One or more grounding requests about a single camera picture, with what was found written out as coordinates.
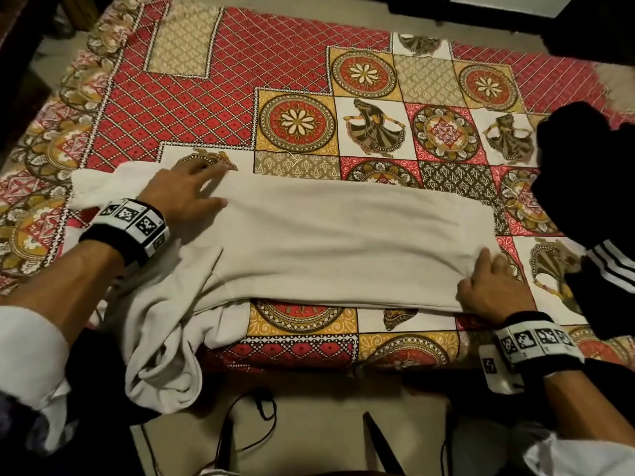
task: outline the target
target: black cloth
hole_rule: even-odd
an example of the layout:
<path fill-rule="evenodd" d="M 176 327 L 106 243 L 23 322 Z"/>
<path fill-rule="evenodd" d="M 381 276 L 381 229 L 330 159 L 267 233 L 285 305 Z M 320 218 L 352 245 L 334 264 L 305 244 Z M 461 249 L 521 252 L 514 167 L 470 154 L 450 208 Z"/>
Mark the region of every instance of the black cloth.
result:
<path fill-rule="evenodd" d="M 630 229 L 632 189 L 619 178 L 635 164 L 626 155 L 617 171 L 611 162 L 615 150 L 626 154 L 632 150 L 635 126 L 622 124 L 612 131 L 604 115 L 588 103 L 576 102 L 541 122 L 536 138 L 540 174 L 531 189 L 552 222 L 587 250 L 611 240 L 635 261 L 632 238 L 625 235 Z M 610 271 L 601 257 L 596 259 L 602 270 Z M 596 335 L 601 339 L 635 336 L 635 294 L 603 277 L 591 259 L 584 257 L 581 265 L 581 271 L 568 273 L 565 279 Z M 624 282 L 629 283 L 628 276 Z"/>
<path fill-rule="evenodd" d="M 70 441 L 45 456 L 48 433 L 40 413 L 0 393 L 0 454 L 3 473 L 38 475 L 143 476 L 130 426 L 159 416 L 130 401 L 124 392 L 125 366 L 112 336 L 84 329 L 70 349 L 65 375 Z"/>

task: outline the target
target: beige damask pattern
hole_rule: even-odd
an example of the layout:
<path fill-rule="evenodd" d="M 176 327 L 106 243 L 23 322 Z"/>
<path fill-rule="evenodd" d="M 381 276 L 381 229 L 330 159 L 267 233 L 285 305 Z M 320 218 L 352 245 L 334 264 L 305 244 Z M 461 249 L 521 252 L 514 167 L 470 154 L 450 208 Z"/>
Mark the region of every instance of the beige damask pattern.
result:
<path fill-rule="evenodd" d="M 219 13 L 218 7 L 200 2 L 172 0 L 170 11 L 159 25 L 148 70 L 204 77 Z"/>
<path fill-rule="evenodd" d="M 339 180 L 340 160 L 305 153 L 257 151 L 254 173 L 302 179 Z"/>
<path fill-rule="evenodd" d="M 450 60 L 394 56 L 403 101 L 465 106 Z"/>

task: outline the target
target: white stripe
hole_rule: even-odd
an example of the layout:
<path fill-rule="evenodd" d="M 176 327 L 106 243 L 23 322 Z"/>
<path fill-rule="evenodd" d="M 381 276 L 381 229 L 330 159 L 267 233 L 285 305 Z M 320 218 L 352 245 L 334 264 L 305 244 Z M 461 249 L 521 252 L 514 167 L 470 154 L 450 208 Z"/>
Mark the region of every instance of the white stripe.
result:
<path fill-rule="evenodd" d="M 632 286 L 631 284 L 629 284 L 623 279 L 615 277 L 615 275 L 609 274 L 604 269 L 604 264 L 602 264 L 602 261 L 598 259 L 598 256 L 595 255 L 593 252 L 589 251 L 588 255 L 589 255 L 589 259 L 591 259 L 595 263 L 595 265 L 598 266 L 599 273 L 602 275 L 602 277 L 604 277 L 611 284 L 614 284 L 615 286 L 624 289 L 626 292 L 635 294 L 635 286 Z"/>
<path fill-rule="evenodd" d="M 631 269 L 635 269 L 635 262 L 633 262 L 627 256 L 622 254 L 622 251 L 618 249 L 617 247 L 615 247 L 613 242 L 611 242 L 610 240 L 605 240 L 604 245 L 607 247 L 608 251 L 617 258 L 620 264 L 626 265 L 627 267 L 630 267 Z"/>
<path fill-rule="evenodd" d="M 626 279 L 631 279 L 633 282 L 635 282 L 635 271 L 624 269 L 623 267 L 620 267 L 619 265 L 617 265 L 613 257 L 608 255 L 605 252 L 604 248 L 602 248 L 602 246 L 596 246 L 593 249 L 593 251 L 604 259 L 604 261 L 607 263 L 607 266 L 610 270 L 612 270 L 615 273 L 618 273 L 619 275 L 623 275 L 624 277 L 626 277 Z"/>

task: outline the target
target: human hand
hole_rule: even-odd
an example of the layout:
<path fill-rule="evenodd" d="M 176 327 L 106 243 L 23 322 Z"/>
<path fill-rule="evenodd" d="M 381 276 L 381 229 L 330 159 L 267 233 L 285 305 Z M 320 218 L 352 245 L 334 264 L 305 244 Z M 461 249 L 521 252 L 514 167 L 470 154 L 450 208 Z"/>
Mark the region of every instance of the human hand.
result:
<path fill-rule="evenodd" d="M 470 279 L 458 283 L 457 300 L 466 312 L 502 326 L 510 315 L 536 306 L 529 288 L 517 281 L 502 254 L 491 260 L 488 249 L 482 249 Z"/>
<path fill-rule="evenodd" d="M 171 170 L 159 170 L 137 199 L 161 212 L 170 228 L 194 222 L 226 207 L 226 199 L 201 198 L 200 193 L 204 183 L 221 179 L 225 172 L 202 159 L 179 162 Z"/>

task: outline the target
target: bed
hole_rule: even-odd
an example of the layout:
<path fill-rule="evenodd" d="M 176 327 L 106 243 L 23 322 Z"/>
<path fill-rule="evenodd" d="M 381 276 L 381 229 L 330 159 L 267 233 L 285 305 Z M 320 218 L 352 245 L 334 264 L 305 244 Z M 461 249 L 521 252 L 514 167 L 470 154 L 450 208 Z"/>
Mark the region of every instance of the bed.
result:
<path fill-rule="evenodd" d="M 581 248 L 531 194 L 535 128 L 550 112 L 585 100 L 613 127 L 635 121 L 609 98 L 606 69 L 192 1 L 117 1 L 3 169 L 0 289 L 49 264 L 65 227 L 94 216 L 68 207 L 72 170 L 197 153 L 258 174 L 480 200 L 537 308 L 587 357 L 635 369 L 633 337 L 601 341 L 580 315 L 563 274 Z M 490 337 L 465 314 L 254 300 L 247 336 L 198 357 L 206 372 L 457 367 Z"/>

